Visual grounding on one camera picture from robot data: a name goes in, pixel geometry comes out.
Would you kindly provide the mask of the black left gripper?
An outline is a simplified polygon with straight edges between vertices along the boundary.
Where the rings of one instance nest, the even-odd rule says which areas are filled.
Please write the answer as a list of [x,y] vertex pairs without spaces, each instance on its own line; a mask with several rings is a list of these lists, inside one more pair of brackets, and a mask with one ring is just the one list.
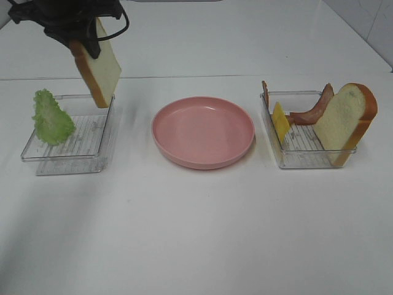
[[119,1],[10,1],[10,18],[19,24],[33,21],[45,28],[46,33],[53,33],[63,39],[78,39],[89,55],[97,59],[101,49],[99,41],[115,38],[123,33],[98,37],[93,22],[99,17],[121,19],[123,7]]

